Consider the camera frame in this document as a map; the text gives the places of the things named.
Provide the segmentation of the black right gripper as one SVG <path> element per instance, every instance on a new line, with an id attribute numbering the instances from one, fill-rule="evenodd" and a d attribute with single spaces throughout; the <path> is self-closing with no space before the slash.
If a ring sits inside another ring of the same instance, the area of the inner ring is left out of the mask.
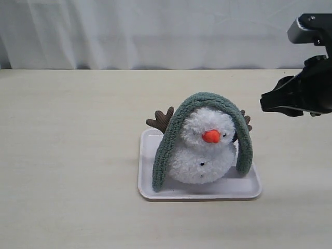
<path id="1" fill-rule="evenodd" d="M 316 47 L 324 47 L 326 54 L 312 56 L 304 61 L 297 76 L 285 76 L 269 92 L 261 95 L 262 111 L 281 113 L 289 117 L 331 113 L 331 13 L 303 13 L 300 21 L 316 31 Z M 297 105 L 299 108 L 272 105 Z"/>

